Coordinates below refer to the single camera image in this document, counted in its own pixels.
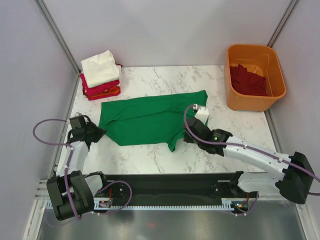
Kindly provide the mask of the dark red t-shirt in tub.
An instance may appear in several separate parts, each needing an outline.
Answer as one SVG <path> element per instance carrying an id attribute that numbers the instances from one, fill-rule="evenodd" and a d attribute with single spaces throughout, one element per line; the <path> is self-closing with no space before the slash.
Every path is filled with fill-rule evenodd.
<path id="1" fill-rule="evenodd" d="M 232 87 L 236 92 L 247 96 L 267 97 L 266 78 L 256 73 L 249 72 L 242 65 L 230 66 Z"/>

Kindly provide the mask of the white folded t-shirt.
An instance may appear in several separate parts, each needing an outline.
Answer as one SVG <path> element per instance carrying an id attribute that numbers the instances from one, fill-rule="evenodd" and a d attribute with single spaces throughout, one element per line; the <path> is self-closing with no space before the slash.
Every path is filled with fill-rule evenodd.
<path id="1" fill-rule="evenodd" d="M 114 56 L 109 50 L 88 57 L 80 63 L 89 88 L 94 88 L 121 78 L 120 67 L 116 64 Z"/>

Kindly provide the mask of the pink folded t-shirt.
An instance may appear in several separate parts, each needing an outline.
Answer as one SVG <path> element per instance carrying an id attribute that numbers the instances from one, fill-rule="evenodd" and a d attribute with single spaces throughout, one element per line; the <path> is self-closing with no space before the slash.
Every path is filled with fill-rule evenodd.
<path id="1" fill-rule="evenodd" d="M 122 66 L 118 65 L 117 63 L 116 63 L 116 65 L 119 66 L 119 68 L 120 68 L 120 79 L 121 79 L 121 67 Z M 120 79 L 118 79 L 118 80 L 114 80 L 114 81 L 111 81 L 108 83 L 98 85 L 93 88 L 89 88 L 83 72 L 80 74 L 80 78 L 81 78 L 82 92 L 87 97 L 87 99 L 89 99 L 90 101 L 92 101 L 92 99 L 91 99 L 92 96 L 94 96 L 102 91 L 105 91 L 113 86 L 120 86 Z"/>

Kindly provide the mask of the aluminium frame post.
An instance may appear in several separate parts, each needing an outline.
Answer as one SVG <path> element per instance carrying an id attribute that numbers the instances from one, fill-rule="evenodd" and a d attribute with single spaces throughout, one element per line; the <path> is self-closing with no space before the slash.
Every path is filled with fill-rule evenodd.
<path id="1" fill-rule="evenodd" d="M 73 57 L 61 31 L 59 30 L 58 25 L 56 24 L 52 14 L 50 13 L 49 8 L 47 7 L 44 0 L 34 0 L 34 3 L 37 5 L 39 11 L 41 12 L 42 16 L 44 17 L 44 20 L 48 24 L 52 34 L 54 35 L 55 39 L 57 40 L 59 46 L 61 47 L 64 55 L 66 56 L 68 62 L 70 63 L 73 70 L 79 74 L 80 73 L 80 67 L 78 66 L 75 58 Z"/>
<path id="2" fill-rule="evenodd" d="M 281 19 L 279 20 L 275 30 L 273 31 L 267 46 L 269 48 L 273 48 L 274 45 L 276 44 L 278 38 L 280 37 L 281 33 L 283 32 L 286 24 L 290 20 L 290 17 L 294 13 L 295 9 L 297 8 L 298 4 L 300 3 L 300 0 L 291 0 L 285 9 Z"/>

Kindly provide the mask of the right aluminium frame post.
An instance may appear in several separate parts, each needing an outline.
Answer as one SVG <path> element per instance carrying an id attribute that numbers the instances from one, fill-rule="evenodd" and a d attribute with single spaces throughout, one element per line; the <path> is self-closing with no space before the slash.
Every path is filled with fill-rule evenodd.
<path id="1" fill-rule="evenodd" d="M 281 19 L 279 20 L 275 30 L 273 31 L 267 46 L 269 48 L 273 48 L 274 45 L 276 44 L 278 38 L 280 37 L 281 33 L 283 32 L 286 24 L 290 20 L 290 17 L 294 13 L 295 9 L 297 8 L 298 4 L 300 3 L 300 0 L 291 0 L 285 9 Z"/>

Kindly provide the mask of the orange plastic tub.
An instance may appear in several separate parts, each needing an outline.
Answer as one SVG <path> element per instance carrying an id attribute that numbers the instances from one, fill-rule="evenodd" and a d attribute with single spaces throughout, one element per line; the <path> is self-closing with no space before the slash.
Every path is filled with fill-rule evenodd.
<path id="1" fill-rule="evenodd" d="M 231 45 L 224 83 L 226 104 L 234 111 L 264 112 L 287 92 L 278 56 L 265 45 Z"/>

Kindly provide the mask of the left aluminium frame post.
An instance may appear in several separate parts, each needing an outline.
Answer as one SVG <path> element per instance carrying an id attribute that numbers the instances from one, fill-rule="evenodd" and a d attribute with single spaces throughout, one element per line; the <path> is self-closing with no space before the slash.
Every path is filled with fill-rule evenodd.
<path id="1" fill-rule="evenodd" d="M 64 55 L 66 56 L 68 62 L 70 63 L 73 70 L 79 74 L 80 73 L 80 67 L 78 66 L 75 58 L 73 57 L 61 31 L 59 30 L 58 25 L 56 24 L 52 14 L 50 13 L 49 8 L 47 7 L 44 0 L 34 0 L 34 3 L 37 5 L 39 11 L 41 12 L 42 16 L 44 17 L 44 20 L 48 24 L 52 34 L 54 35 L 55 39 L 57 40 L 59 46 L 61 47 Z"/>

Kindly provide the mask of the aluminium front rail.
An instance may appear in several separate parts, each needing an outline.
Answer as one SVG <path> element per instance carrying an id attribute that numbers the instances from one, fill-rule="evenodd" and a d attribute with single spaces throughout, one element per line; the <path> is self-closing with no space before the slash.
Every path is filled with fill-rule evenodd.
<path id="1" fill-rule="evenodd" d="M 37 190 L 36 190 L 36 194 L 35 194 L 35 199 L 36 200 L 49 200 L 50 196 L 49 196 L 49 192 L 47 190 L 47 180 L 46 179 L 41 179 Z"/>

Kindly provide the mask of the orange folded t-shirt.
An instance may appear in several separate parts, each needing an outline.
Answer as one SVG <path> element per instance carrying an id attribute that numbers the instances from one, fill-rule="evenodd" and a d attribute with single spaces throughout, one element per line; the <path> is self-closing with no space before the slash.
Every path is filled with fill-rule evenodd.
<path id="1" fill-rule="evenodd" d="M 98 100 L 103 98 L 109 98 L 118 96 L 121 93 L 121 88 L 118 85 L 112 86 L 102 92 L 99 92 L 98 94 L 95 94 L 91 97 L 92 100 Z"/>

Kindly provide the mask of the green t-shirt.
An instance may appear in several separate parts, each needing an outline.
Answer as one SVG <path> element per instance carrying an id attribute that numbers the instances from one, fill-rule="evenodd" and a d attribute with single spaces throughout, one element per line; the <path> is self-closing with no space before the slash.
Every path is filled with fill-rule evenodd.
<path id="1" fill-rule="evenodd" d="M 192 104 L 206 106 L 205 90 L 103 102 L 99 128 L 119 146 L 166 143 L 171 152 L 184 137 L 184 112 Z"/>

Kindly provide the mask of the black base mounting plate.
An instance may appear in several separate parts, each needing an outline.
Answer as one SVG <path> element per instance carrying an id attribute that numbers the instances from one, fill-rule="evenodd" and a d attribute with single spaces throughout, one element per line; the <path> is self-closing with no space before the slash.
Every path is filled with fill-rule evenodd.
<path id="1" fill-rule="evenodd" d="M 116 205 L 143 204 L 217 204 L 218 200 L 255 198 L 230 186 L 232 173 L 117 174 L 106 175 L 99 197 L 110 197 Z"/>

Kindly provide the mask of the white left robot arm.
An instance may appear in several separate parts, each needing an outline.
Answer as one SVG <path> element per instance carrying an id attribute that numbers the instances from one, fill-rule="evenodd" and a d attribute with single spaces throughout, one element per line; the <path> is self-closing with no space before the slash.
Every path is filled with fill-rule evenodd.
<path id="1" fill-rule="evenodd" d="M 67 156 L 61 170 L 46 183 L 55 217 L 59 221 L 70 218 L 78 220 L 83 214 L 94 210 L 94 196 L 106 196 L 110 185 L 104 181 L 101 171 L 84 176 L 82 171 L 91 144 L 97 143 L 105 134 L 86 115 L 69 119 L 71 130 L 64 144 Z"/>

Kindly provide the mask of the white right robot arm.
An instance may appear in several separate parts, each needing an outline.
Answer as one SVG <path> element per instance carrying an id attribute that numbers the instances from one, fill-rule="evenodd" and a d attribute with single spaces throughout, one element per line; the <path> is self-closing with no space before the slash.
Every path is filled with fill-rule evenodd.
<path id="1" fill-rule="evenodd" d="M 236 171 L 229 181 L 229 191 L 235 197 L 247 193 L 268 196 L 281 195 L 286 200 L 303 205 L 315 173 L 306 156 L 269 151 L 250 145 L 222 129 L 209 129 L 195 117 L 186 119 L 183 128 L 187 140 L 209 154 L 240 160 L 261 169 L 261 172 Z"/>

